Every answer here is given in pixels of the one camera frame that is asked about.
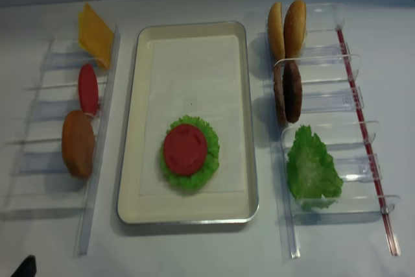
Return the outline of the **left bun half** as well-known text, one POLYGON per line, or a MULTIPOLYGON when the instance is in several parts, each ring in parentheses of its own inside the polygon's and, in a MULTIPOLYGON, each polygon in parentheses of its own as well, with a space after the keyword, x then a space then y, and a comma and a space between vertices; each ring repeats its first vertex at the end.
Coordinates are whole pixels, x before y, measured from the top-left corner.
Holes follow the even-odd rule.
POLYGON ((275 2, 268 13, 267 30, 270 49, 276 61, 285 58, 285 44, 283 37, 282 4, 275 2))

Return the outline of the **red tomato slice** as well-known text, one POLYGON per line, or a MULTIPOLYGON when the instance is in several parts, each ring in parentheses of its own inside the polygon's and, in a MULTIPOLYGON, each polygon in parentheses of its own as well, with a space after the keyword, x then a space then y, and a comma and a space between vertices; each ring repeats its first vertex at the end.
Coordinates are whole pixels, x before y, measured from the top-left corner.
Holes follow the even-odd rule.
POLYGON ((84 64, 78 76, 78 98, 81 110, 95 116, 99 107, 97 77, 91 64, 84 64))
POLYGON ((176 176, 191 176, 202 168, 208 154, 205 135, 194 125, 174 126, 163 142, 163 159, 176 176))

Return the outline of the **yellow cheese slice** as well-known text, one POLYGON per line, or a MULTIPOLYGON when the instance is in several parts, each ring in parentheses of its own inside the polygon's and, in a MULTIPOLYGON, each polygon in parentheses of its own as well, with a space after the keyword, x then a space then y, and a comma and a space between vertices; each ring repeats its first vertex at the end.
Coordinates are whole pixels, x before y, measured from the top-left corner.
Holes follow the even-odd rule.
POLYGON ((98 66, 106 71, 110 67, 113 31, 88 3, 78 14, 78 44, 97 59, 98 66))

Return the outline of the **white paper tray liner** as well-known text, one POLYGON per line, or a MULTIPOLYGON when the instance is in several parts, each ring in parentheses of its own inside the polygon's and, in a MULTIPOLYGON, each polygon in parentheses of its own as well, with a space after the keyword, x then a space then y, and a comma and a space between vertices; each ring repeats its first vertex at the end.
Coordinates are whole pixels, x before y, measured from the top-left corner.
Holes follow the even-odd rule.
POLYGON ((219 168, 204 193, 240 191, 246 183, 240 53, 235 36, 154 40, 145 124, 141 195, 173 192, 159 150, 170 124, 201 117, 219 137, 219 168))

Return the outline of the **cream metal baking tray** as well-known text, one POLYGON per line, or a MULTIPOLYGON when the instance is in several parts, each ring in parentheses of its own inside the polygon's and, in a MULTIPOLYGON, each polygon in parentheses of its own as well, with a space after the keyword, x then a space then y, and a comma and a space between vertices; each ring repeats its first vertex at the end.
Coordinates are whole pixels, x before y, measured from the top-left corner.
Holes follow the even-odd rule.
POLYGON ((245 28, 236 21, 144 28, 137 38, 117 213, 126 224, 247 223, 259 206, 245 28), (161 166, 167 131, 200 117, 219 167, 197 191, 161 166))

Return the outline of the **right sesame bun half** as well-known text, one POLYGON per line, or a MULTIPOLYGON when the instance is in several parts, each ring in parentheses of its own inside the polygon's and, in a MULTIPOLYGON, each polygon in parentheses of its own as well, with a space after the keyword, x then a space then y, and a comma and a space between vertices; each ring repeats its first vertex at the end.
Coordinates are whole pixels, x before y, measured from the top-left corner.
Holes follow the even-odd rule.
POLYGON ((285 57, 297 58, 300 55, 306 30, 307 11, 303 0, 295 0, 290 5, 284 21, 285 57))

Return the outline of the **brown bun on left rack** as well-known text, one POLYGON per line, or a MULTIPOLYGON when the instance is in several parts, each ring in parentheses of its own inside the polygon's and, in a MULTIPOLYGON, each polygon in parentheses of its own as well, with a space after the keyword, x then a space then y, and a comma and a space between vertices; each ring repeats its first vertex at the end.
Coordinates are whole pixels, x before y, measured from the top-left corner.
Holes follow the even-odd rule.
POLYGON ((62 158, 72 176, 88 179, 92 174, 95 136, 82 110, 70 111, 62 127, 62 158))

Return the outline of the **clear acrylic right rack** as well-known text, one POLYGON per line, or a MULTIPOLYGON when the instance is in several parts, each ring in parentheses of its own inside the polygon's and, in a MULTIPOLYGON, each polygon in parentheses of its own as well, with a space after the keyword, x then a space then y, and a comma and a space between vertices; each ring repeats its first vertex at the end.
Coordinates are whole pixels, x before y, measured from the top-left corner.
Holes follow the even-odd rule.
POLYGON ((259 116, 266 128, 272 162, 272 187, 276 198, 277 224, 285 259, 298 259, 304 243, 298 230, 308 229, 314 247, 328 248, 342 236, 354 237, 354 224, 380 223, 390 253, 399 254, 390 214, 400 197, 383 191, 379 160, 372 144, 379 124, 363 115, 364 101, 357 77, 360 56, 350 50, 344 38, 343 7, 338 4, 306 4, 305 37, 297 58, 276 61, 270 49, 267 18, 262 33, 261 74, 264 107, 259 116), (301 75, 302 110, 296 123, 278 125, 274 97, 273 68, 294 60, 301 75), (288 152, 296 130, 310 126, 332 155, 343 180, 342 193, 328 208, 302 209, 287 183, 288 152))

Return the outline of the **green lettuce leaf in rack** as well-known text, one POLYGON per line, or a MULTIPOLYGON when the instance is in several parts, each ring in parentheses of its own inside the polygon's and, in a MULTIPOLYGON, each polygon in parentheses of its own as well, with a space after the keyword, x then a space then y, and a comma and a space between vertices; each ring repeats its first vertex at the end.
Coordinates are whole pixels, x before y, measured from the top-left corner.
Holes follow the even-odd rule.
POLYGON ((302 209, 328 208, 341 196, 343 180, 333 157, 310 126, 302 125, 296 130, 287 156, 288 187, 302 209))

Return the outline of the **left brown meat patty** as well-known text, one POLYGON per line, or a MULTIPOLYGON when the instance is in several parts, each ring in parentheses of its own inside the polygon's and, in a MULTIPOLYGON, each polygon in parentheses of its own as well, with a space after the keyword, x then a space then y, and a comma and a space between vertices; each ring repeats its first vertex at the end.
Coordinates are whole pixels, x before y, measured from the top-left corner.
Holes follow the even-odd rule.
POLYGON ((281 66, 275 66, 273 68, 273 84, 278 125, 280 127, 285 127, 287 126, 288 121, 285 114, 285 99, 283 94, 281 66))

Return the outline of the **green lettuce leaf on tray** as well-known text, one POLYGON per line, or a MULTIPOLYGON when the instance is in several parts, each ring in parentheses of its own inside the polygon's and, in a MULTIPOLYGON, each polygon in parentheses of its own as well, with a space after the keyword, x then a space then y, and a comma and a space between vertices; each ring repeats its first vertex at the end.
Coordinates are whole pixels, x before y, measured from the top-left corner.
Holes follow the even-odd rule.
POLYGON ((174 126, 181 124, 191 124, 199 128, 207 140, 207 157, 201 169, 191 176, 176 176, 167 168, 163 159, 163 142, 159 151, 160 168, 164 179, 170 186, 181 193, 196 193, 202 189, 211 180, 219 168, 219 137, 212 126, 201 117, 184 115, 173 122, 167 129, 165 136, 173 129, 174 126))

